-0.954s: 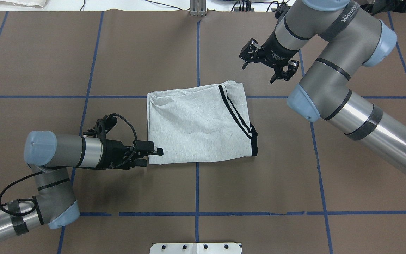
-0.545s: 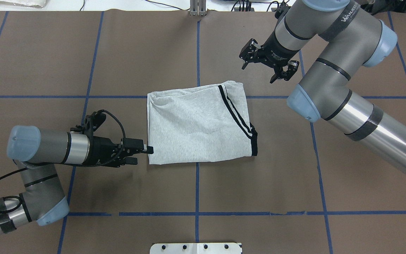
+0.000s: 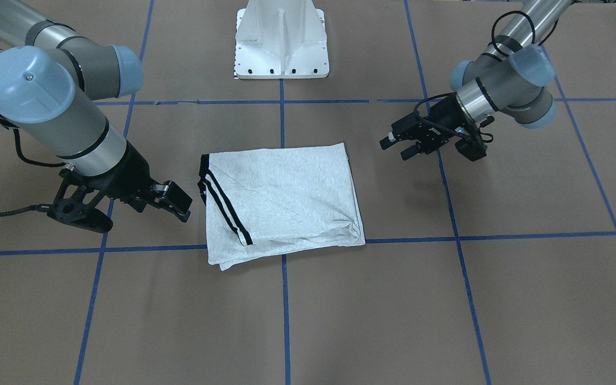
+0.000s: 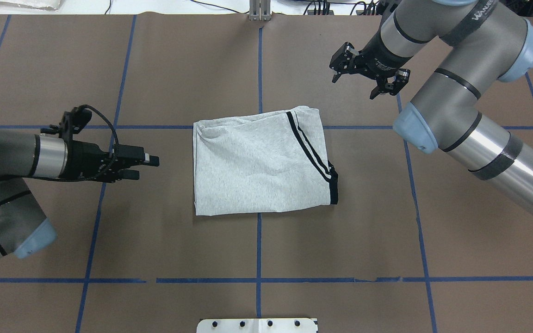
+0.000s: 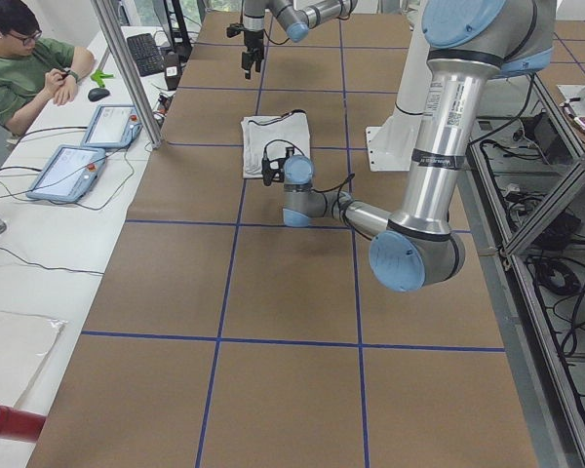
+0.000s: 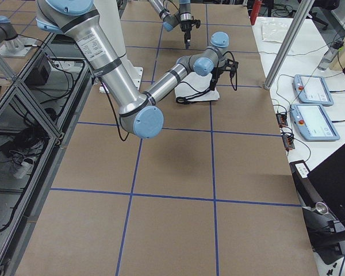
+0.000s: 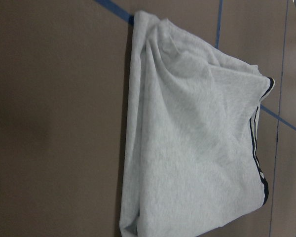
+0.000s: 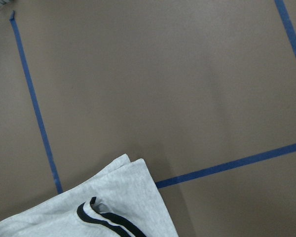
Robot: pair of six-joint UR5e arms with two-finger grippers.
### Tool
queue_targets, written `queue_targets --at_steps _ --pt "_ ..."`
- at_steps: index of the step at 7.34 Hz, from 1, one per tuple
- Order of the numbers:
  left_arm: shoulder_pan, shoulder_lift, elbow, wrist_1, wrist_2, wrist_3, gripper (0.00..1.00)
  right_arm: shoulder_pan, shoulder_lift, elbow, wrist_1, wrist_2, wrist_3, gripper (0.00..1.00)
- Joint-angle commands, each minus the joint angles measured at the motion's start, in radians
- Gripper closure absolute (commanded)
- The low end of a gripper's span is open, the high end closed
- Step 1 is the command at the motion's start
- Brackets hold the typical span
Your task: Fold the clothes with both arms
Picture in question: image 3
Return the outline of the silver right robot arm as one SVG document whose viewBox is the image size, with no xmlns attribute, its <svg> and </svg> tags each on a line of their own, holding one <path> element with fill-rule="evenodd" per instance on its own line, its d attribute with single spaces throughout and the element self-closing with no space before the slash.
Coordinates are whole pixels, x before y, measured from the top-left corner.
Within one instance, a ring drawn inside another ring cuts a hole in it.
<svg viewBox="0 0 616 385">
<path fill-rule="evenodd" d="M 145 158 L 95 101 L 135 94 L 143 68 L 129 47 L 96 44 L 24 2 L 0 1 L 0 125 L 27 132 L 59 160 L 62 179 L 51 204 L 0 212 L 42 212 L 62 224 L 105 234 L 113 223 L 97 205 L 119 200 L 137 212 L 156 207 L 186 222 L 191 197 L 157 182 Z"/>
</svg>

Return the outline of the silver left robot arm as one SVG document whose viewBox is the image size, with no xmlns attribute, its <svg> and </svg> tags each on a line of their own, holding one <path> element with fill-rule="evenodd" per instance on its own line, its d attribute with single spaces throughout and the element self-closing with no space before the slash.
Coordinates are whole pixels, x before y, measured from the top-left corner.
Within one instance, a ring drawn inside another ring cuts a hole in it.
<svg viewBox="0 0 616 385">
<path fill-rule="evenodd" d="M 408 160 L 433 153 L 455 138 L 460 155 L 477 161 L 486 156 L 487 144 L 494 139 L 482 130 L 494 122 L 496 113 L 528 129 L 549 124 L 556 106 L 547 86 L 556 73 L 543 44 L 570 5 L 571 1 L 526 2 L 520 10 L 507 13 L 511 20 L 500 32 L 496 20 L 486 50 L 452 71 L 450 92 L 431 97 L 426 116 L 418 102 L 412 112 L 396 120 L 380 141 L 381 149 L 412 141 L 401 152 L 401 158 Z"/>
</svg>

